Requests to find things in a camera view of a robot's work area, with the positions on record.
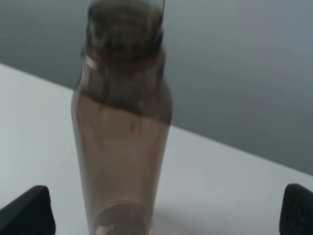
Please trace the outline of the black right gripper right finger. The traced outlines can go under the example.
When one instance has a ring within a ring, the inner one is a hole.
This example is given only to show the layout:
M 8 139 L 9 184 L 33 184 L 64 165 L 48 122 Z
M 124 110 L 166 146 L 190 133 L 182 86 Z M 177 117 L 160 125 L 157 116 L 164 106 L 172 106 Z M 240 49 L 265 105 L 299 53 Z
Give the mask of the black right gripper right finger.
M 313 192 L 299 184 L 286 186 L 279 221 L 281 235 L 313 234 Z

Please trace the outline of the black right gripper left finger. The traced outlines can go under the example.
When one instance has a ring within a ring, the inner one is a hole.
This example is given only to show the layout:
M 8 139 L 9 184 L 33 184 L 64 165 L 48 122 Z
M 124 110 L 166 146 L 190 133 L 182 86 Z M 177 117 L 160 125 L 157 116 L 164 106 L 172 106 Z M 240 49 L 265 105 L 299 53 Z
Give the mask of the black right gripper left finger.
M 54 220 L 47 186 L 34 186 L 0 210 L 2 235 L 54 235 Z

